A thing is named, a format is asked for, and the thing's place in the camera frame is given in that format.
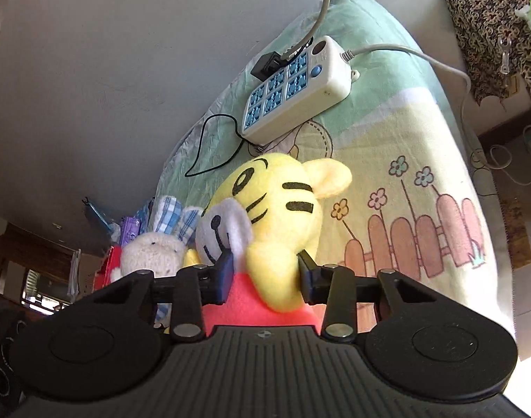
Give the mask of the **purple tissue pack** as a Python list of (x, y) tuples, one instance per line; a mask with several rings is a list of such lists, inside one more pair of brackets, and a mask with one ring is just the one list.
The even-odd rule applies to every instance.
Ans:
[(139, 235), (139, 228), (141, 227), (141, 222), (138, 218), (132, 216), (123, 217), (121, 220), (120, 228), (120, 238), (119, 245), (120, 247), (125, 247), (132, 242)]

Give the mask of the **cartoon print bed sheet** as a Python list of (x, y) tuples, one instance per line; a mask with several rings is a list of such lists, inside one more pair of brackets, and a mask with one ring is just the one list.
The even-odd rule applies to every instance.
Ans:
[(360, 50), (360, 77), (343, 102), (268, 145), (352, 172), (322, 203), (316, 261), (369, 277), (398, 270), (513, 329), (510, 264), (492, 244), (505, 233), (499, 206), (479, 201), (452, 109), (414, 39), (375, 0), (331, 0), (321, 33)]

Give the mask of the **blue hanging pouch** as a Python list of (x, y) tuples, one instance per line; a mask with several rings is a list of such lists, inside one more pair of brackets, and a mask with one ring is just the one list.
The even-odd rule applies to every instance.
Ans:
[(99, 209), (87, 196), (82, 199), (82, 204), (84, 206), (84, 214), (89, 223), (94, 227), (98, 227), (98, 229), (102, 229), (106, 234), (111, 235), (114, 231), (113, 222), (107, 219), (103, 210)]

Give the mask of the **black power adapter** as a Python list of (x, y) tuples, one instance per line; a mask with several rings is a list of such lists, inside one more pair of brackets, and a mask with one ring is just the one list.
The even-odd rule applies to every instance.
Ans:
[(273, 51), (262, 55), (254, 64), (250, 73), (253, 77), (264, 82), (286, 65), (287, 60), (284, 60), (277, 51)]

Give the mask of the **patterned brown cloth furniture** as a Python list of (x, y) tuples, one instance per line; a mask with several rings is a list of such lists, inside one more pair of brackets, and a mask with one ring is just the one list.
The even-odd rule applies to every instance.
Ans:
[(531, 99), (531, 31), (515, 12), (529, 0), (445, 0), (476, 102), (507, 96), (500, 40), (510, 40), (510, 72), (520, 75)]

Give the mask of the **red cardboard box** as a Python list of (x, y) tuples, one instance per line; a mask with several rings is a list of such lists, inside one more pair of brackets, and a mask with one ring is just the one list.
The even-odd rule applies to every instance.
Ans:
[(114, 270), (120, 268), (120, 258), (122, 248), (112, 245), (107, 251), (100, 269), (95, 273), (93, 278), (93, 292), (99, 291), (108, 286), (111, 280), (111, 274)]

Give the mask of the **yellow tiger plush toy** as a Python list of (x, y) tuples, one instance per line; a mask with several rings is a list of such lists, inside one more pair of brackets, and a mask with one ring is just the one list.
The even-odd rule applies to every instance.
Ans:
[(321, 200), (345, 191), (348, 167), (330, 157), (300, 162), (281, 153), (247, 161), (218, 187), (200, 217), (187, 266), (213, 265), (231, 252), (234, 277), (226, 302), (203, 309), (216, 326), (313, 326), (323, 310), (299, 289), (298, 254), (315, 256), (323, 223)]

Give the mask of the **white bunny plush plaid ears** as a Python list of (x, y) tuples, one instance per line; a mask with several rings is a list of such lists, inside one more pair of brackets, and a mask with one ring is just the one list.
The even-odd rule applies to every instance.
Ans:
[(160, 197), (148, 229), (122, 249), (119, 266), (110, 271), (110, 281), (139, 270), (152, 271), (155, 278), (174, 277), (187, 251), (195, 246), (202, 214), (202, 208), (184, 206), (172, 195)]

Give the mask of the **white blue power strip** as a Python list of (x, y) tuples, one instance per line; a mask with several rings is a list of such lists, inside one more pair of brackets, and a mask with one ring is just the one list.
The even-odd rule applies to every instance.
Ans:
[(314, 41), (251, 92), (241, 122), (243, 137), (267, 145), (344, 99), (360, 73), (329, 36)]

